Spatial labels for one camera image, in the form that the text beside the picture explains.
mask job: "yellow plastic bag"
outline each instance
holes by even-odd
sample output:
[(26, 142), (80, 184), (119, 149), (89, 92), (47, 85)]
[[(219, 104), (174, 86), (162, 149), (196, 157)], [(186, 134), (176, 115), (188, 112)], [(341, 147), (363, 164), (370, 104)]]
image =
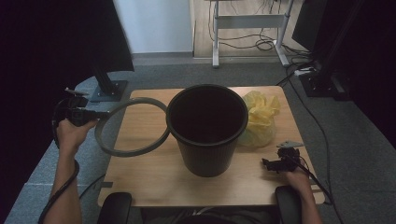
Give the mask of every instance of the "yellow plastic bag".
[(279, 114), (280, 103), (276, 96), (265, 97), (259, 91), (251, 91), (242, 99), (247, 105), (248, 122), (239, 136), (238, 144), (245, 147), (264, 147), (275, 137), (274, 116)]

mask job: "white wall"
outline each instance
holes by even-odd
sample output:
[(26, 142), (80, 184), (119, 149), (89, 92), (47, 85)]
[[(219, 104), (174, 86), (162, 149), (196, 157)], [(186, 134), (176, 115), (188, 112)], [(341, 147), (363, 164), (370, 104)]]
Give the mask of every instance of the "white wall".
[(113, 1), (131, 53), (192, 52), (190, 1)]

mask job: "black controller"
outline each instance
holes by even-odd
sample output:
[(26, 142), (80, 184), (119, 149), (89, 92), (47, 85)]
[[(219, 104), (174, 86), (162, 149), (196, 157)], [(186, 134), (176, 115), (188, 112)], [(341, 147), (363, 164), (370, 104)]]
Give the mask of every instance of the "black controller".
[(280, 149), (277, 151), (279, 161), (268, 161), (262, 159), (262, 163), (267, 167), (268, 171), (294, 171), (297, 164), (300, 164), (300, 151), (295, 147), (302, 147), (303, 144), (286, 141), (277, 145)]
[(62, 101), (62, 103), (55, 109), (55, 126), (58, 126), (59, 121), (64, 118), (70, 120), (71, 123), (79, 127), (90, 120), (104, 119), (108, 117), (108, 112), (96, 112), (85, 109), (88, 99), (83, 97), (83, 95), (86, 95), (86, 93), (71, 91), (69, 89), (66, 89), (66, 91), (74, 94), (74, 96)]

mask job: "gray carpet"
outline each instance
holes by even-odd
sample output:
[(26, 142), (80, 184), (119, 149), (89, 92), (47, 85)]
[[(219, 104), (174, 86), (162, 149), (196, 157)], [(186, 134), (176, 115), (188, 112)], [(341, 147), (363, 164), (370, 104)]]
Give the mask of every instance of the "gray carpet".
[[(115, 72), (111, 79), (128, 80), (123, 100), (133, 90), (186, 88), (200, 83), (223, 86), (275, 85), (285, 76), (280, 63), (224, 63), (220, 69), (210, 64), (144, 65), (135, 72)], [(315, 166), (318, 179), (328, 187), (328, 161), (332, 193), (345, 223), (396, 223), (396, 150), (353, 102), (337, 102), (333, 98), (307, 98), (297, 77), (292, 77), (304, 104), (312, 111), (323, 131), (304, 108), (290, 84), (284, 87), (291, 111)], [(90, 78), (78, 85), (78, 91), (92, 94), (97, 83)], [(89, 109), (106, 111), (115, 103), (88, 105)], [(105, 142), (114, 145), (122, 113), (107, 124)], [(329, 143), (329, 154), (326, 139)], [(49, 146), (29, 181), (23, 187), (6, 223), (35, 223), (45, 206), (54, 176), (57, 148)], [(81, 193), (92, 181), (106, 172), (109, 156), (97, 146), (93, 132), (81, 147), (78, 189)], [(84, 223), (95, 223), (100, 207), (97, 205), (98, 184), (93, 185), (81, 199)], [(334, 209), (319, 206), (325, 223), (339, 223)], [(136, 209), (131, 223), (141, 223)]]

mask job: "black bucket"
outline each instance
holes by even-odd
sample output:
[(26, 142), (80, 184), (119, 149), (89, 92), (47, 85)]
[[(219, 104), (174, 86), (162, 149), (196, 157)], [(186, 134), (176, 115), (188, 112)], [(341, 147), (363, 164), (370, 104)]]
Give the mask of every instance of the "black bucket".
[(172, 99), (166, 123), (186, 167), (198, 176), (210, 177), (230, 166), (237, 138), (248, 124), (248, 110), (234, 91), (198, 85)]

